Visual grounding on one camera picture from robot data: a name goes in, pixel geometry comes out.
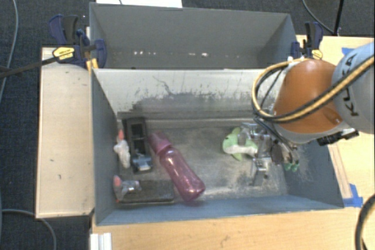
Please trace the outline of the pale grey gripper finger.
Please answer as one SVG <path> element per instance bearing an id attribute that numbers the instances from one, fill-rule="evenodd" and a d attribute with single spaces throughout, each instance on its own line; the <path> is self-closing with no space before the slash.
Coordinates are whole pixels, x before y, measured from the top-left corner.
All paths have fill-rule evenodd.
<path id="1" fill-rule="evenodd" d="M 255 160 L 255 167 L 258 167 L 261 172 L 261 185 L 264 180 L 268 180 L 270 171 L 271 159 L 270 158 L 260 158 Z"/>
<path id="2" fill-rule="evenodd" d="M 251 185 L 252 186 L 260 186 L 261 185 L 261 172 L 259 171 L 258 167 L 254 167 L 251 172 Z"/>

